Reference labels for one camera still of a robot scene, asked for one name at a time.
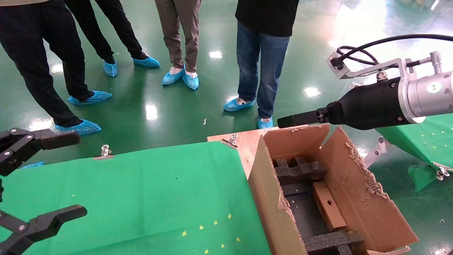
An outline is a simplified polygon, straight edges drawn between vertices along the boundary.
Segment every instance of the jeans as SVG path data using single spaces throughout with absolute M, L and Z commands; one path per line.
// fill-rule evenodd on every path
M 258 116 L 270 118 L 274 113 L 274 102 L 279 87 L 283 61 L 289 37 L 261 34 L 237 24 L 237 64 L 239 65 L 239 98 L 246 101 L 256 99 Z M 261 77 L 258 97 L 258 59 L 261 50 Z
M 113 51 L 102 35 L 90 0 L 64 0 L 68 9 L 74 14 L 80 28 L 96 50 L 101 59 L 106 59 L 113 55 Z M 141 56 L 142 48 L 135 37 L 134 31 L 126 18 L 120 0 L 95 0 L 102 12 L 109 19 L 115 28 L 121 42 L 133 58 Z
M 0 43 L 27 89 L 56 125 L 74 126 L 77 117 L 53 88 L 43 39 L 63 62 L 69 95 L 85 101 L 90 97 L 85 84 L 85 57 L 76 24 L 63 0 L 0 7 Z

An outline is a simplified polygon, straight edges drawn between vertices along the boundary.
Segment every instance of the black robotic end effector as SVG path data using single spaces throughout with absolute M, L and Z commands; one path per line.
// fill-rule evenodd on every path
M 368 130 L 410 124 L 399 101 L 400 78 L 351 89 L 338 101 L 316 111 L 278 119 L 280 128 L 313 123 L 345 124 Z
M 39 150 L 51 150 L 80 143 L 72 132 L 54 133 L 50 129 L 27 131 L 13 128 L 0 132 L 0 175 L 8 176 Z
M 24 222 L 0 211 L 0 226 L 13 232 L 8 239 L 0 243 L 0 255 L 23 254 L 32 244 L 55 236 L 64 223 L 86 215 L 85 207 L 74 205 Z

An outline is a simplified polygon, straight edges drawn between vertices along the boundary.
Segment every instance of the cardboard box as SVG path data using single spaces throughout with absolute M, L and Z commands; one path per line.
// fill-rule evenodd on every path
M 273 255 L 307 254 L 272 162 L 296 156 L 319 161 L 328 169 L 323 181 L 346 222 L 345 230 L 360 232 L 368 254 L 409 251 L 407 245 L 418 238 L 400 210 L 365 168 L 341 127 L 321 147 L 328 134 L 329 125 L 314 125 L 260 137 L 249 184 Z

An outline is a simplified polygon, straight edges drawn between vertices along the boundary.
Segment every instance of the robotic arm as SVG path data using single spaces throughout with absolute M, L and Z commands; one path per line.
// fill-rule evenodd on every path
M 450 36 L 413 34 L 390 37 L 358 48 L 344 46 L 346 49 L 352 49 L 346 54 L 340 51 L 340 47 L 326 61 L 337 78 L 351 79 L 377 73 L 377 82 L 355 87 L 338 101 L 318 110 L 280 118 L 278 126 L 287 128 L 312 123 L 331 123 L 368 130 L 421 123 L 426 116 L 453 113 L 453 73 L 442 72 L 439 52 L 432 52 L 430 57 L 414 62 L 410 59 L 394 59 L 380 64 L 363 50 L 383 42 L 410 38 L 453 41 Z M 359 51 L 370 56 L 374 62 L 350 57 Z M 373 66 L 353 72 L 343 62 L 346 58 Z M 418 78 L 414 66 L 429 62 L 434 67 L 434 75 Z M 388 79 L 385 70 L 390 68 L 398 68 L 400 76 Z

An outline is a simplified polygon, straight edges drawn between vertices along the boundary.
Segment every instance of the green floor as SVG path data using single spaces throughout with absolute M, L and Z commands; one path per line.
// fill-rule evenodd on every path
M 106 103 L 70 108 L 76 115 L 98 123 L 103 130 L 83 138 L 80 145 L 40 152 L 30 163 L 45 161 L 50 164 L 92 157 L 100 154 L 103 144 L 109 144 L 112 151 L 119 154 L 203 142 L 207 136 L 256 128 L 256 106 L 235 114 L 222 110 L 223 104 L 237 95 L 234 17 L 237 1 L 202 2 L 198 55 L 200 88 L 196 92 L 182 81 L 166 88 L 160 85 L 171 64 L 153 1 L 122 2 L 144 51 L 158 59 L 161 68 L 134 67 L 113 27 L 94 4 L 104 36 L 118 53 L 115 58 L 119 75 L 109 78 L 104 74 L 101 59 L 80 34 L 86 57 L 86 83 L 92 90 L 113 93 L 113 97 Z M 358 46 L 408 33 L 452 35 L 453 1 L 436 2 L 437 6 L 434 6 L 434 0 L 300 0 L 274 118 L 323 107 L 344 94 L 352 80 L 337 80 L 324 62 L 338 46 Z M 440 50 L 446 71 L 453 68 L 452 46 L 449 42 L 408 40 L 377 46 L 370 52 L 383 62 L 397 57 L 420 59 L 431 51 Z M 55 88 L 62 98 L 67 98 L 61 61 L 50 51 L 48 59 Z M 429 64 L 417 70 L 419 74 L 433 73 Z M 52 126 L 49 116 L 34 102 L 19 72 L 2 49 L 0 77 L 0 130 L 12 127 L 37 130 Z M 375 130 L 358 131 L 349 127 L 345 130 L 361 153 L 372 150 L 379 137 Z M 453 198 L 450 197 L 453 177 L 443 182 L 435 181 L 414 193 L 407 168 L 419 164 L 419 160 L 392 147 L 370 169 L 420 238 L 419 243 L 411 246 L 411 254 L 434 254 L 446 245 L 453 247 Z

